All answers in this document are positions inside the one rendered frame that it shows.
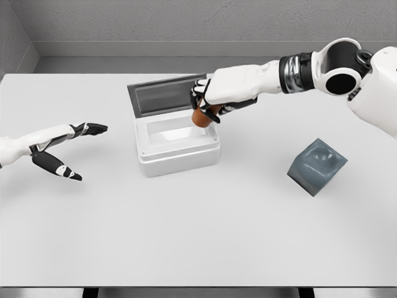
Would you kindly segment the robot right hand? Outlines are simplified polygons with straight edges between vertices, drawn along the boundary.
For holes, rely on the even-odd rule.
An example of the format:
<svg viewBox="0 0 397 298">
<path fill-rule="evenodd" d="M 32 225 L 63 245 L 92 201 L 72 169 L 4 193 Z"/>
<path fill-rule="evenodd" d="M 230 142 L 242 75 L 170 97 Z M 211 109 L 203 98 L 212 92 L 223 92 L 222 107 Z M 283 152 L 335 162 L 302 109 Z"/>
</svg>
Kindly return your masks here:
<svg viewBox="0 0 397 298">
<path fill-rule="evenodd" d="M 189 93 L 193 110 L 204 98 L 208 105 L 222 105 L 217 115 L 220 119 L 221 115 L 256 104 L 262 71 L 259 65 L 233 66 L 216 70 L 210 79 L 197 80 Z"/>
</svg>

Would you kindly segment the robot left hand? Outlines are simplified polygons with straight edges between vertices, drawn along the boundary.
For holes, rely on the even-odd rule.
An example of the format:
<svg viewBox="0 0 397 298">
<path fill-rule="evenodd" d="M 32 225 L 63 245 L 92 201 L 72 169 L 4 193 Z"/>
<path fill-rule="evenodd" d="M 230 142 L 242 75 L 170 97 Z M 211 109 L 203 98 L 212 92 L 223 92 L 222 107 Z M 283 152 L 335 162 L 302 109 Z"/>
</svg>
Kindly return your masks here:
<svg viewBox="0 0 397 298">
<path fill-rule="evenodd" d="M 79 125 L 63 124 L 38 132 L 30 133 L 20 138 L 32 162 L 45 171 L 64 178 L 82 181 L 81 175 L 75 173 L 57 157 L 49 154 L 47 149 L 59 145 L 66 140 L 72 140 L 85 135 L 99 135 L 108 130 L 108 126 L 84 122 Z"/>
</svg>

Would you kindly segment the brown cup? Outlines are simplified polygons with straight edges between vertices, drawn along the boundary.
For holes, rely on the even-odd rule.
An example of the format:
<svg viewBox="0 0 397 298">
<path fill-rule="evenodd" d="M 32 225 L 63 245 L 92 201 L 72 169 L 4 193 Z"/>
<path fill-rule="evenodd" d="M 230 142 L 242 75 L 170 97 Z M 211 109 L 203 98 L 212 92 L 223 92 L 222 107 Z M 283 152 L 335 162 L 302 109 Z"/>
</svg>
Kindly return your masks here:
<svg viewBox="0 0 397 298">
<path fill-rule="evenodd" d="M 193 111 L 192 122 L 201 128 L 206 128 L 213 122 L 219 124 L 220 119 L 217 115 L 221 108 L 222 105 L 208 105 L 204 98 L 201 98 Z"/>
</svg>

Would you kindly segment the white box with hinged lid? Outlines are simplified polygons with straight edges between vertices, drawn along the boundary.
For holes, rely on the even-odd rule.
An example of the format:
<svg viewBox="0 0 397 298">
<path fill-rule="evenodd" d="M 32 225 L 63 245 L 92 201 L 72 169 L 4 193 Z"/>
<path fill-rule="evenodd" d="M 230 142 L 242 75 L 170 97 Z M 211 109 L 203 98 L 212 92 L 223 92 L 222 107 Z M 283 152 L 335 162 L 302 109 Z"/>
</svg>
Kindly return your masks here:
<svg viewBox="0 0 397 298">
<path fill-rule="evenodd" d="M 128 85 L 138 160 L 147 178 L 212 166 L 220 159 L 214 125 L 192 122 L 189 93 L 206 74 Z"/>
</svg>

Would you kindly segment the grey cube block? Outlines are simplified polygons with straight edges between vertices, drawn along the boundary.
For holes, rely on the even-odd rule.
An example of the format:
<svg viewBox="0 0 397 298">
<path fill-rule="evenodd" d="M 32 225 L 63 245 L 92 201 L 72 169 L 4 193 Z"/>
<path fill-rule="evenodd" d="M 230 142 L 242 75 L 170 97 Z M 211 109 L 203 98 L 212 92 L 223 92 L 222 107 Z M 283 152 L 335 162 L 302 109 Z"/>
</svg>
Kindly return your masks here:
<svg viewBox="0 0 397 298">
<path fill-rule="evenodd" d="M 347 162 L 348 159 L 317 138 L 297 155 L 287 175 L 314 197 Z"/>
</svg>

